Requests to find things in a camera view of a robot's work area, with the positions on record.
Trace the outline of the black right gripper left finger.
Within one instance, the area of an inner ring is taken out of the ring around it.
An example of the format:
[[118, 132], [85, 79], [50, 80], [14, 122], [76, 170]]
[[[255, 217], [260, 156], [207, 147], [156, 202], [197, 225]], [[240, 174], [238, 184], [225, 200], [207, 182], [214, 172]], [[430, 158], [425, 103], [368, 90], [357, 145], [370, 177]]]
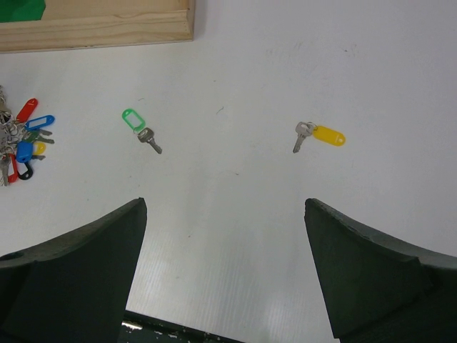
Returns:
[[134, 199], [1, 257], [2, 342], [116, 342], [147, 221]]

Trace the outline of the keyring bunch with coloured tags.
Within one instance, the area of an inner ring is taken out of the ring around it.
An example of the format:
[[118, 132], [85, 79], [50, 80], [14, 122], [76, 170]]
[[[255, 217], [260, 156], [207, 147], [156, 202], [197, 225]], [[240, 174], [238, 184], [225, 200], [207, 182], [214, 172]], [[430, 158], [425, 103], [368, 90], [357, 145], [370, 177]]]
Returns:
[[28, 181], [34, 175], [33, 161], [45, 159], [48, 145], [53, 144], [48, 130], [55, 117], [33, 117], [39, 101], [29, 99], [18, 113], [7, 106], [1, 92], [1, 185], [7, 187], [18, 180]]

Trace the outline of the green tag key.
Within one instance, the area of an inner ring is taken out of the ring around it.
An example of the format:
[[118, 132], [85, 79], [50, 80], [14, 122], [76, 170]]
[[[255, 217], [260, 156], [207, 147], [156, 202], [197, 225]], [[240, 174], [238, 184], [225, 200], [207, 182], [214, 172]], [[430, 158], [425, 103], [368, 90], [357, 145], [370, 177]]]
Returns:
[[149, 144], [157, 154], [162, 154], [162, 148], [155, 141], [154, 131], [146, 126], [145, 119], [136, 110], [125, 109], [121, 118], [141, 143]]

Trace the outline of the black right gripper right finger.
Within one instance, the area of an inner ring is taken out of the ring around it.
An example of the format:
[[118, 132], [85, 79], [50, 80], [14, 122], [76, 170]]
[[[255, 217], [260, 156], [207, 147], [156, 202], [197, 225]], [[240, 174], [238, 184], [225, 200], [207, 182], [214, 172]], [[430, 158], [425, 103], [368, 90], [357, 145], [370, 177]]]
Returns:
[[456, 258], [392, 237], [317, 199], [306, 232], [334, 338], [455, 342]]

